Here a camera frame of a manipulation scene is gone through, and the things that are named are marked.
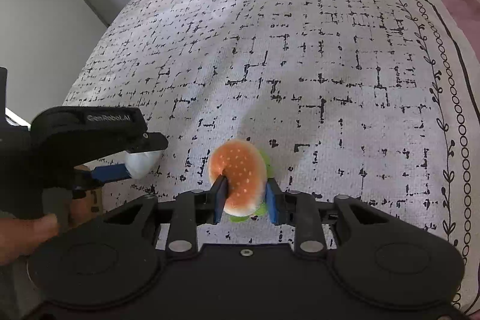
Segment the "patterned blanket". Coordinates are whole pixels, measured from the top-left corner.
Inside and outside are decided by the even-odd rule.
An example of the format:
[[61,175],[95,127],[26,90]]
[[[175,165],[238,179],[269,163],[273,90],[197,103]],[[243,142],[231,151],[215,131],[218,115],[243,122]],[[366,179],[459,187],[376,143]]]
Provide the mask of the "patterned blanket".
[[[247,139],[283,190],[349,194],[456,246],[466,277],[454,303],[467,309],[479,68],[439,0],[132,0],[65,104],[137,106],[169,138],[148,176],[105,187],[108,209],[207,189],[211,152]],[[266,217],[199,228],[201,243],[292,240]]]

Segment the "white blanket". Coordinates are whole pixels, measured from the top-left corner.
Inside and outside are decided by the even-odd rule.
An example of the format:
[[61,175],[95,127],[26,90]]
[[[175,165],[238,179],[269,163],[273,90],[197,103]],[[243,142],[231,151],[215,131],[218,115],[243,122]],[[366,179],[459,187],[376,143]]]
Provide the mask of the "white blanket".
[[[247,139],[283,190],[359,197],[454,244],[465,309],[480,257],[479,68],[438,0],[133,0],[65,104],[138,106],[169,138],[147,177],[105,187],[107,208],[207,189],[209,154]],[[292,239],[266,217],[199,229],[200,242]]]

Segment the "decorative border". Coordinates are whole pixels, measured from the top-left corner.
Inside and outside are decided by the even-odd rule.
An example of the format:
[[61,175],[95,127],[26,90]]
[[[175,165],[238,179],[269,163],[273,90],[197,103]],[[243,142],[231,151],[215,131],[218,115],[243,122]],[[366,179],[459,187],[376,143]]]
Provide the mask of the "decorative border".
[[[471,221],[470,221],[470,217],[471,217],[471,209],[470,209],[470,205],[471,205],[471,197],[470,197],[471,185],[470,185],[470,172],[469,172],[470,161],[468,160],[468,157],[469,157],[470,153],[469,153],[469,149],[467,148],[468,139],[467,139],[467,136],[466,136],[467,130],[466,130],[466,127],[465,127],[465,117],[462,114],[463,109],[462,109],[462,106],[460,105],[460,99],[457,97],[457,89],[455,88],[455,81],[453,79],[453,72],[450,68],[450,63],[448,63],[448,57],[446,55],[445,47],[443,46],[443,41],[441,39],[440,33],[438,32],[438,29],[435,27],[433,22],[429,21],[428,15],[426,14],[426,10],[423,7],[422,2],[420,2],[418,0],[415,0],[415,1],[417,2],[417,7],[419,8],[418,10],[419,10],[420,14],[425,19],[426,23],[428,24],[428,26],[432,30],[433,35],[435,36],[435,41],[436,41],[436,44],[438,46],[438,50],[440,52],[440,57],[442,59],[443,66],[445,68],[445,73],[448,76],[447,80],[448,80],[448,84],[450,85],[450,94],[451,94],[452,103],[454,104],[454,110],[457,113],[458,133],[460,134],[460,145],[462,147],[460,153],[461,153],[462,158],[463,158],[463,160],[462,160],[463,181],[464,181],[463,190],[464,190],[464,193],[465,193],[465,197],[464,197],[464,206],[465,206],[465,209],[464,209],[464,216],[465,216],[464,229],[465,229],[465,235],[464,235],[464,238],[463,238],[464,247],[462,249],[462,257],[463,257],[464,263],[466,265],[467,264],[467,256],[468,256],[469,251],[470,251],[470,240],[471,240],[471,234],[470,234],[470,230],[471,230]],[[479,111],[478,111],[478,108],[477,108],[477,104],[475,102],[475,98],[473,97],[473,93],[471,91],[471,86],[470,86],[470,81],[469,81],[467,69],[466,69],[465,64],[463,62],[463,58],[462,58],[462,55],[461,55],[461,52],[460,52],[460,48],[459,48],[457,42],[452,37],[452,34],[450,33],[450,31],[449,31],[448,27],[446,26],[445,22],[443,21],[442,17],[440,16],[440,14],[439,14],[437,8],[435,7],[435,5],[433,5],[429,0],[425,0],[425,1],[428,2],[432,6],[436,15],[438,16],[441,23],[443,24],[443,27],[445,28],[448,37],[452,40],[452,42],[455,46],[455,49],[457,50],[457,55],[458,55],[459,62],[462,66],[467,90],[469,91],[469,95],[470,95],[470,99],[472,101],[472,105],[475,109],[475,112],[477,114],[477,119],[480,123],[480,114],[479,114]],[[438,80],[440,80],[441,72],[438,71],[438,73],[439,73],[438,74]],[[437,85],[436,81],[434,81],[433,88],[435,88],[435,90],[436,90],[437,87],[438,87],[438,85]],[[435,102],[435,99],[436,99],[435,97],[436,96],[433,93],[432,88],[430,88],[430,92],[432,92],[432,94],[433,94],[432,99]],[[444,121],[439,122],[439,119],[437,119],[437,123],[440,126],[440,128],[442,128],[442,129],[445,129],[445,126],[447,127],[447,129],[444,130],[444,134],[446,135],[446,131],[448,131],[448,124],[446,124]],[[451,181],[453,181],[453,178],[454,178],[455,174],[454,174],[453,170],[450,172],[449,167],[448,167],[448,159],[449,159],[450,156],[453,157],[453,155],[454,155],[453,146],[455,146],[455,142],[453,140],[450,140],[450,147],[448,147],[448,144],[447,144],[447,153],[448,153],[448,155],[447,155],[447,170],[443,170],[443,177],[448,182],[448,194],[446,194],[445,188],[442,187],[442,194],[445,197],[445,200],[443,201],[443,206],[447,207],[448,214],[449,214],[449,223],[446,223],[446,221],[443,221],[443,230],[445,231],[445,233],[447,233],[447,239],[448,240],[450,239],[450,237],[449,237],[450,234],[455,229],[455,223],[451,222],[451,213],[450,213],[450,184],[451,184]],[[454,246],[457,246],[457,244],[458,244],[458,240],[455,240],[454,241]],[[479,281],[478,282],[479,282],[479,284],[478,284],[477,297],[475,298],[474,302],[470,305],[470,307],[465,311],[465,313],[467,313],[475,305],[478,298],[480,297],[480,274],[479,274]],[[457,293],[456,293],[456,295],[454,297],[454,300],[453,300],[453,306],[456,307],[457,309],[460,309],[460,299],[461,299],[461,295],[459,293],[460,288],[461,288],[461,286],[458,287]]]
[[[433,75],[433,82],[431,83],[432,87],[430,88],[430,94],[432,95],[431,100],[437,104],[438,109],[440,110],[441,118],[437,118],[437,124],[440,127],[440,129],[443,131],[443,137],[445,138],[445,147],[446,147],[446,170],[443,170],[443,178],[447,182],[448,188],[446,189],[445,187],[442,187],[441,192],[443,197],[445,198],[443,200],[443,207],[447,208],[448,210],[448,222],[446,220],[443,220],[442,226],[443,226],[443,231],[447,236],[447,241],[450,242],[450,235],[453,233],[457,225],[455,222],[452,222],[452,212],[450,209],[451,185],[455,178],[455,172],[453,170],[450,170],[450,158],[453,157],[454,155],[453,147],[455,146],[455,142],[452,139],[450,139],[450,142],[449,142],[447,139],[447,132],[448,132],[449,126],[447,122],[445,122],[445,116],[443,114],[442,104],[440,100],[440,95],[443,93],[443,88],[438,85],[438,81],[440,81],[441,79],[442,72],[440,70],[435,70],[434,66],[436,64],[436,61],[435,59],[431,58],[430,53],[428,51],[427,36],[423,34],[423,31],[425,30],[425,24],[419,23],[419,19],[412,15],[412,13],[407,9],[407,6],[408,6],[407,3],[403,3],[402,0],[398,0],[398,3],[396,3],[396,5],[400,10],[406,13],[405,18],[412,21],[417,27],[417,31],[414,34],[417,37],[418,46],[425,53],[423,58],[431,66],[431,73]],[[437,29],[434,27],[434,24],[428,21],[428,15],[426,14],[426,10],[423,7],[422,3],[417,1],[417,7],[419,8],[418,10],[420,14],[427,21],[428,25],[432,28],[432,30],[435,29],[434,31],[437,32]]]

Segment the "human hand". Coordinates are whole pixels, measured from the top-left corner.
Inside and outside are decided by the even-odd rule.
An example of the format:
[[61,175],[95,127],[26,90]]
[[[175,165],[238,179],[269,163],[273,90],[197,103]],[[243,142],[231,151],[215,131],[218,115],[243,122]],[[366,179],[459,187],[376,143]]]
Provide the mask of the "human hand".
[[58,233],[59,224],[54,214],[37,220],[0,218],[0,266],[21,255],[30,255],[41,243]]

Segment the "bed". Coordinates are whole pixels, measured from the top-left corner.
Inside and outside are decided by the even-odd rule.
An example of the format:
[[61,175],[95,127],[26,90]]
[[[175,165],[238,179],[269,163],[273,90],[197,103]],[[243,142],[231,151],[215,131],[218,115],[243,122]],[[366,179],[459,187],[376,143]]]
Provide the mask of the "bed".
[[[466,276],[453,304],[472,313],[480,67],[475,18],[462,31],[459,15],[479,10],[478,0],[444,1],[132,0],[65,104],[137,106],[169,148],[143,179],[106,185],[105,207],[207,189],[212,151],[246,139],[270,157],[283,190],[322,201],[348,194],[456,246]],[[265,216],[225,215],[198,235],[200,243],[294,237]]]

